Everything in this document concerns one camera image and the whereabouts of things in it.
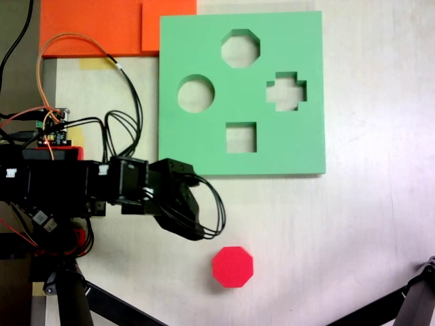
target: cross-shaped hole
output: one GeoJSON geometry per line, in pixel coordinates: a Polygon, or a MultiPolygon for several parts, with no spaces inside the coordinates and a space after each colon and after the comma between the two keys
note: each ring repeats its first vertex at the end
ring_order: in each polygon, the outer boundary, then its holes
{"type": "Polygon", "coordinates": [[[275,103],[276,111],[298,111],[299,102],[307,101],[307,82],[296,73],[277,73],[266,83],[266,101],[275,103]]]}

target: floor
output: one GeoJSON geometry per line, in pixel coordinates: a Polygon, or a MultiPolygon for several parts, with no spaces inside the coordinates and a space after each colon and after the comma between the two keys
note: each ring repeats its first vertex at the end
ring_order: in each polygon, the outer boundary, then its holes
{"type": "MultiPolygon", "coordinates": [[[[34,6],[29,29],[5,66],[0,94],[2,113],[22,111],[41,102],[35,83],[39,0],[34,6]]],[[[0,60],[21,32],[28,7],[29,0],[0,1],[0,60]]],[[[10,128],[16,126],[21,128],[26,126],[26,122],[18,122],[10,128]]],[[[8,207],[3,203],[0,205],[0,217],[14,224],[8,207]]],[[[0,227],[0,232],[6,231],[3,226],[0,227]]],[[[30,325],[32,284],[27,281],[28,277],[29,259],[0,260],[0,320],[3,326],[30,325]]]]}

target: square hole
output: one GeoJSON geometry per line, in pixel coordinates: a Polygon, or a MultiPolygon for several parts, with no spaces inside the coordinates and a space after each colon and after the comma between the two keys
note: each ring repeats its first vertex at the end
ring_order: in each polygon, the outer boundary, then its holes
{"type": "Polygon", "coordinates": [[[229,122],[226,124],[227,153],[257,152],[257,123],[229,122]]]}

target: orange wire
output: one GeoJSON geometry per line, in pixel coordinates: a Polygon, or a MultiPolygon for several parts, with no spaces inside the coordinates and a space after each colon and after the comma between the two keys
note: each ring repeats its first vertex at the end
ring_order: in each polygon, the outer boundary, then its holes
{"type": "Polygon", "coordinates": [[[57,39],[64,38],[64,37],[78,37],[87,41],[91,41],[93,44],[95,44],[102,52],[104,52],[106,55],[109,53],[101,46],[97,41],[95,41],[93,38],[80,33],[61,33],[56,36],[53,36],[51,39],[49,39],[42,47],[41,51],[38,55],[38,60],[36,63],[36,82],[39,90],[39,95],[41,95],[41,99],[46,107],[50,107],[50,104],[48,103],[48,99],[46,94],[44,93],[44,89],[42,88],[42,82],[41,82],[41,63],[42,63],[42,56],[44,55],[44,52],[48,48],[48,46],[57,39]]]}
{"type": "Polygon", "coordinates": [[[37,247],[37,245],[35,243],[33,243],[32,241],[30,241],[30,239],[26,238],[25,236],[23,236],[20,232],[18,232],[17,230],[15,230],[12,226],[10,226],[9,224],[7,224],[3,219],[0,219],[0,222],[7,227],[9,230],[17,233],[17,235],[19,235],[21,238],[25,239],[28,243],[30,243],[32,246],[37,247]]]}
{"type": "MultiPolygon", "coordinates": [[[[22,115],[22,114],[25,114],[25,113],[27,113],[27,112],[32,112],[32,111],[38,111],[38,110],[45,109],[45,108],[46,108],[46,107],[34,107],[34,108],[32,108],[32,109],[27,109],[27,110],[24,110],[23,112],[17,113],[16,115],[13,115],[13,116],[10,117],[9,119],[5,120],[2,124],[0,124],[0,128],[3,128],[3,127],[6,126],[7,124],[9,124],[13,119],[15,119],[16,117],[18,117],[18,116],[20,116],[20,115],[22,115]]],[[[53,108],[50,108],[49,110],[59,111],[59,112],[60,112],[60,110],[58,110],[58,109],[53,109],[53,108]]]]}
{"type": "MultiPolygon", "coordinates": [[[[49,111],[49,112],[46,114],[45,118],[43,119],[43,122],[42,122],[42,130],[45,130],[45,129],[46,129],[46,121],[47,121],[47,118],[48,118],[48,116],[49,116],[50,114],[52,114],[51,111],[49,111]]],[[[47,147],[48,147],[48,150],[50,151],[50,155],[51,155],[51,157],[52,157],[52,161],[54,161],[54,154],[53,154],[52,147],[51,147],[51,145],[50,145],[50,141],[48,140],[46,134],[43,136],[43,138],[45,139],[46,144],[47,144],[47,147]]]]}

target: circuit board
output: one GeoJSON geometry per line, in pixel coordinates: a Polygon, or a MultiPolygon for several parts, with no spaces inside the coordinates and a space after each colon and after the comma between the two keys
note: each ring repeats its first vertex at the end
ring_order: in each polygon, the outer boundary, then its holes
{"type": "MultiPolygon", "coordinates": [[[[61,122],[68,121],[68,114],[69,110],[67,108],[60,108],[60,113],[54,113],[54,116],[61,122]]],[[[56,125],[54,120],[49,116],[46,120],[46,129],[50,128],[52,126],[56,125]]],[[[38,131],[42,131],[44,129],[44,122],[43,121],[36,121],[36,128],[38,131]]],[[[48,144],[50,146],[71,146],[71,141],[67,138],[67,129],[58,130],[55,132],[51,132],[50,134],[47,134],[47,139],[45,140],[44,137],[41,137],[38,139],[37,144],[40,147],[46,147],[48,144]]]]}

